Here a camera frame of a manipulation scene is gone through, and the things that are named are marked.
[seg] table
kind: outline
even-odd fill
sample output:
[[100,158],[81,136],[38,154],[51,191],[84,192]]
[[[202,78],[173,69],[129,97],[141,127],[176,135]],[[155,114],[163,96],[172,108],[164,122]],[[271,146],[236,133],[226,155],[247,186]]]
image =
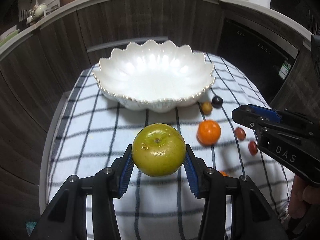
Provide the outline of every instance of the table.
[[[52,143],[47,176],[47,201],[51,200],[69,175],[92,176],[110,166],[123,155],[145,125],[162,122],[177,129],[196,157],[207,166],[239,177],[247,174],[258,186],[278,217],[288,205],[294,174],[278,162],[258,152],[251,156],[248,142],[256,140],[253,130],[244,128],[245,141],[238,141],[238,127],[231,112],[242,104],[268,107],[247,77],[223,58],[205,53],[206,61],[215,64],[216,82],[201,99],[219,95],[224,103],[211,115],[200,112],[200,104],[176,108],[165,114],[144,110],[134,112],[106,99],[92,76],[92,68],[78,78],[58,122]],[[204,147],[196,139],[199,122],[217,121],[221,127],[219,141]],[[114,199],[121,239],[196,239],[204,209],[190,191],[184,167],[170,176],[152,178],[133,169],[128,191]],[[226,237],[231,233],[231,198],[227,197]],[[91,197],[87,197],[87,236],[93,239]]]

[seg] scalloped bowl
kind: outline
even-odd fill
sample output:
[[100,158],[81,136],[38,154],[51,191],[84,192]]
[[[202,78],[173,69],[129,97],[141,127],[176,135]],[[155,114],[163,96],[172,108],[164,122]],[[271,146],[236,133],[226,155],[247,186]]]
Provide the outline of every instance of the scalloped bowl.
[[113,49],[99,66],[93,76],[102,93],[131,110],[164,113],[190,106],[215,82],[214,65],[205,62],[203,53],[172,41],[131,42],[126,49]]

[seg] human hand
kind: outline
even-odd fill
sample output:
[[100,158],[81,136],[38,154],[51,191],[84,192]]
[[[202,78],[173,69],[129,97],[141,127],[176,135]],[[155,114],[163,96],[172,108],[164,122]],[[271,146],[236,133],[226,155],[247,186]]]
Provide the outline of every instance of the human hand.
[[289,215],[294,219],[302,218],[307,210],[305,202],[320,204],[320,188],[308,186],[303,179],[295,175],[288,206]]

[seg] green fruit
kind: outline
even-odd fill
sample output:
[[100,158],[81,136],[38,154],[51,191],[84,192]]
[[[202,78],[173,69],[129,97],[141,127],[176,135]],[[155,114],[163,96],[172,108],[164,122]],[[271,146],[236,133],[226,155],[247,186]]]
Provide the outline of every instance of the green fruit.
[[186,157],[186,143],[170,125],[151,124],[142,129],[132,144],[134,164],[146,175],[166,176],[175,173]]

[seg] screw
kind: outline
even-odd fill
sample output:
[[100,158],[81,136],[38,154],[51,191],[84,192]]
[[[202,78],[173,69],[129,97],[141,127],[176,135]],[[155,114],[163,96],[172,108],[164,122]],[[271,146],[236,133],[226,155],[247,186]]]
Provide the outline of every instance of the screw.
[[249,181],[249,179],[250,179],[249,176],[248,176],[248,175],[245,175],[245,174],[244,174],[244,175],[241,175],[240,178],[241,178],[243,181]]
[[103,169],[103,173],[105,173],[105,174],[109,174],[111,172],[112,172],[112,168],[111,167],[106,167],[106,168]]
[[209,173],[209,174],[213,174],[214,173],[214,168],[211,168],[211,167],[208,167],[205,169],[206,173]]
[[68,178],[68,180],[69,180],[70,182],[75,182],[77,179],[78,179],[78,176],[77,176],[77,175],[71,175],[71,176],[69,176],[69,178]]

